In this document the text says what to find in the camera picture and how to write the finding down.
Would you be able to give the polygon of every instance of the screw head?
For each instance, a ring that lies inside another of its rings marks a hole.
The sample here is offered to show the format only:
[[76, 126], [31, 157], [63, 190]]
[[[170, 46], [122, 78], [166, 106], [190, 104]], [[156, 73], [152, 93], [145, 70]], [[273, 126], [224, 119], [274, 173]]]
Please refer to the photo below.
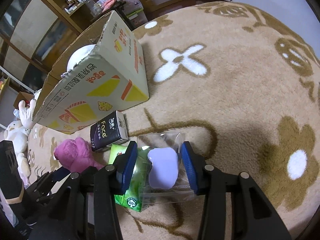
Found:
[[71, 179], [77, 179], [78, 177], [79, 177], [79, 173], [77, 173], [77, 172], [73, 172], [70, 174]]
[[240, 173], [240, 176], [241, 176], [242, 178], [244, 178], [244, 179], [248, 179], [248, 178], [250, 177], [249, 174], [248, 174], [247, 172], [245, 172], [245, 171], [241, 172], [241, 173]]
[[207, 164], [206, 166], [204, 166], [206, 171], [213, 171], [214, 170], [214, 166], [211, 164]]
[[115, 167], [112, 164], [106, 166], [106, 171], [113, 171]]

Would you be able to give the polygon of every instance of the green tissue pack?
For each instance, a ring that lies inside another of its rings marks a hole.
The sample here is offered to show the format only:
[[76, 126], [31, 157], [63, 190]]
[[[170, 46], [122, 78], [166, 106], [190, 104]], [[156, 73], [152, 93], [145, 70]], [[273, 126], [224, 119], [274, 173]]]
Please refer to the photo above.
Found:
[[[127, 146], [113, 144], [110, 150], [109, 163], [113, 164], [118, 155], [125, 154]], [[148, 204], [143, 204], [139, 201], [139, 185], [146, 179], [145, 158], [147, 153], [138, 150], [138, 158], [133, 169], [133, 174], [129, 189], [123, 196], [115, 195], [117, 204], [141, 212], [148, 207]]]

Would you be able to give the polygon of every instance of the pink plush toy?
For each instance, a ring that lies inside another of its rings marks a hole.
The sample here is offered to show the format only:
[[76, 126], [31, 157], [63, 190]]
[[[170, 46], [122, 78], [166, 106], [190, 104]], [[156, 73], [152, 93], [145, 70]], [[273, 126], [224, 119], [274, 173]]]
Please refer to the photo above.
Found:
[[96, 167], [98, 170], [104, 167], [94, 160], [89, 143], [81, 137], [75, 140], [64, 140], [54, 149], [54, 157], [71, 173], [81, 173], [89, 166]]

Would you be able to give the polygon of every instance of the clear plastic bag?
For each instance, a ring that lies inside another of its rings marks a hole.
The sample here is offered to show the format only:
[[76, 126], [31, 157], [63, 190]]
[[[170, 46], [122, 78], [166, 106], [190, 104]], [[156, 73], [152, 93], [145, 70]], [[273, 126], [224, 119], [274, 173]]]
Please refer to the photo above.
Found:
[[[182, 161], [181, 146], [184, 135], [180, 132], [166, 132], [158, 134], [145, 134], [138, 136], [138, 158], [145, 171], [145, 179], [139, 185], [139, 200], [144, 204], [177, 203], [192, 200], [195, 195], [190, 184]], [[152, 163], [148, 159], [150, 150], [156, 148], [172, 148], [178, 156], [178, 178], [170, 189], [152, 188], [149, 183], [149, 174]]]

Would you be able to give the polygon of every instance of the open cardboard box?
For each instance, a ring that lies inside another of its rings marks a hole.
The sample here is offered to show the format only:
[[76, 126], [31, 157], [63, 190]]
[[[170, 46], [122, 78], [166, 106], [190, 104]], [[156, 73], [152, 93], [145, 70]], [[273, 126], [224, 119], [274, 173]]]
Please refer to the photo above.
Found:
[[[71, 55], [95, 43], [92, 52], [61, 80]], [[33, 121], [71, 134], [115, 110], [148, 99], [142, 47], [112, 11], [80, 34], [55, 62], [39, 95]]]

